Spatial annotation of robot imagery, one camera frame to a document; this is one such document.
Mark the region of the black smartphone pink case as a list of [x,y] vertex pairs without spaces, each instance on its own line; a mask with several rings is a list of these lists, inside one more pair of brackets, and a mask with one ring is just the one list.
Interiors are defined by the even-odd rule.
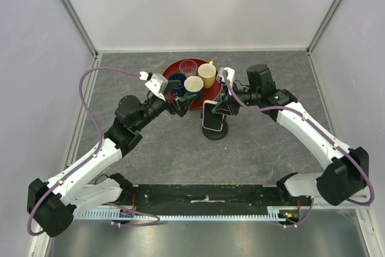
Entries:
[[220,132],[223,130],[225,115],[212,112],[217,103],[218,102],[209,100],[204,101],[202,110],[202,127],[207,130]]

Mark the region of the black phone stand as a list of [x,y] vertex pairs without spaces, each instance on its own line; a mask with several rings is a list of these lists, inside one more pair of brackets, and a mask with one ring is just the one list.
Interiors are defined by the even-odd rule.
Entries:
[[229,127],[228,127],[227,122],[226,122],[226,116],[224,117],[223,130],[220,131],[220,132],[215,132],[215,131],[207,130],[207,129],[204,129],[202,127],[203,135],[206,138],[208,138],[209,140],[213,140],[213,141],[218,141],[218,140],[223,139],[227,135],[228,130],[229,130]]

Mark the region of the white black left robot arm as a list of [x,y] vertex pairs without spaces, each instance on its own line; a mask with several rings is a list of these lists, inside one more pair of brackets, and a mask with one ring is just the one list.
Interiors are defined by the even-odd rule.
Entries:
[[141,102],[136,96],[120,99],[115,119],[106,133],[99,134],[99,142],[83,157],[57,175],[43,182],[37,178],[28,187],[27,231],[36,222],[43,233],[56,237],[64,232],[78,215],[105,203],[125,205],[132,198],[131,183],[121,174],[108,177],[100,184],[87,184],[109,165],[121,160],[141,141],[140,131],[164,111],[183,117],[193,102],[195,93],[168,98],[167,93],[176,81],[146,82],[151,97]]

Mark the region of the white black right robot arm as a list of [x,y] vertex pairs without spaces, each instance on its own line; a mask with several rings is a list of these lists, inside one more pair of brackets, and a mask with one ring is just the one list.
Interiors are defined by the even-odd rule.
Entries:
[[265,64],[247,69],[248,85],[238,88],[235,71],[222,67],[217,81],[223,90],[214,114],[235,116],[241,107],[268,115],[290,131],[312,153],[321,173],[290,173],[277,181],[276,199],[282,205],[297,197],[321,197],[338,206],[344,201],[368,206],[375,193],[369,180],[369,154],[362,147],[353,149],[322,127],[286,89],[277,89]]

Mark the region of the dark blue mug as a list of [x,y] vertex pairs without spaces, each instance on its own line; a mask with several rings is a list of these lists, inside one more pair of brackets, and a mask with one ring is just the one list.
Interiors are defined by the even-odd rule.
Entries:
[[172,89],[172,93],[176,96],[182,97],[186,93],[186,89],[184,87],[184,82],[186,80],[186,76],[183,73],[173,73],[168,77],[169,81],[179,81],[180,83]]

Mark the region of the green mug cream inside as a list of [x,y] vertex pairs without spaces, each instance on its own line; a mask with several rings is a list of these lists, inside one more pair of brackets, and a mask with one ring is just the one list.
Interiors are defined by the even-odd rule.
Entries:
[[185,93],[183,97],[194,96],[194,102],[201,100],[203,95],[204,82],[198,76],[190,76],[184,82]]

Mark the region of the red round tray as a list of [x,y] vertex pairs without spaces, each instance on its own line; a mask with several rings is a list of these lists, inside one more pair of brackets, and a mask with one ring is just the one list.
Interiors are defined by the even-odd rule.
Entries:
[[[185,60],[192,60],[192,61],[194,61],[197,64],[197,67],[200,67],[202,64],[207,63],[207,61],[201,60],[201,59],[198,59],[198,58],[186,58],[186,59],[178,60],[178,61],[174,62],[173,64],[169,65],[163,71],[162,75],[165,78],[168,78],[169,76],[171,76],[174,73],[179,73],[180,72],[179,65],[183,61],[185,61]],[[202,98],[199,101],[192,103],[192,105],[190,106],[189,110],[199,110],[199,109],[202,109],[204,101],[206,101],[206,100],[209,100],[209,101],[216,100],[216,98],[219,97],[219,95],[221,93],[222,86],[223,85],[220,82],[214,81],[214,84],[213,84],[212,87],[204,88],[203,89],[203,93],[202,93]]]

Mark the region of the clear drinking glass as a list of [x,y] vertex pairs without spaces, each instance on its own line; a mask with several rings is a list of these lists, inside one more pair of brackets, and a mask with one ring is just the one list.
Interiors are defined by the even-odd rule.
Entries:
[[179,65],[179,70],[182,74],[184,74],[187,78],[190,76],[197,75],[198,65],[194,60],[183,60]]

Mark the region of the yellow mug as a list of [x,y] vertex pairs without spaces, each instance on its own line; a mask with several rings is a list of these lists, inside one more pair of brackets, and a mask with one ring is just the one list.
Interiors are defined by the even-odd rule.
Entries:
[[216,74],[217,69],[212,61],[210,63],[201,64],[198,68],[198,76],[203,81],[204,88],[210,88],[213,86]]

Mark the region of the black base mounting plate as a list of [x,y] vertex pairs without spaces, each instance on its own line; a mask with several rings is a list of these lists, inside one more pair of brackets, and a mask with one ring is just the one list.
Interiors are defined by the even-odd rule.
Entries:
[[122,191],[114,202],[152,213],[263,213],[267,207],[308,205],[277,187],[263,185],[161,185],[140,184]]

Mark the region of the aluminium front frame rail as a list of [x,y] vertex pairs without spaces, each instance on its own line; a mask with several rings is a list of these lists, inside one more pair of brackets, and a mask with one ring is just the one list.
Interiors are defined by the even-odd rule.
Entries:
[[351,209],[359,207],[359,203],[365,203],[369,200],[370,192],[369,188],[366,187],[363,190],[360,190],[358,193],[354,194],[352,197],[349,197],[349,199],[358,202],[358,204],[352,203],[349,200],[344,200],[342,203],[340,203],[337,206],[334,206],[330,203],[328,203],[326,200],[324,200],[321,196],[316,196],[313,204],[313,209]]

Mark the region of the left aluminium frame post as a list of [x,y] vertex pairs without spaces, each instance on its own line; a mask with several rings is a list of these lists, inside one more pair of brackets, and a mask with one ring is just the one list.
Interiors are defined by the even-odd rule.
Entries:
[[88,32],[86,31],[85,26],[83,25],[80,17],[78,16],[78,14],[75,10],[75,7],[73,6],[71,0],[60,0],[60,2],[62,4],[62,6],[64,7],[68,17],[72,21],[75,29],[77,30],[77,32],[81,36],[81,39],[84,42],[84,44],[86,45],[90,54],[93,57],[97,57],[98,51],[97,51],[95,45],[93,44]]

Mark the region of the aluminium frame corner post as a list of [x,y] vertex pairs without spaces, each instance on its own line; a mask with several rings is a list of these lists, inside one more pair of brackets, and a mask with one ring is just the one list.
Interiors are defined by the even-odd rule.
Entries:
[[333,20],[334,15],[336,14],[337,10],[339,9],[340,5],[342,4],[343,0],[332,0],[326,14],[322,18],[321,23],[319,24],[314,36],[312,37],[306,52],[308,55],[311,55],[316,46],[318,45],[321,37],[327,30],[330,22]]

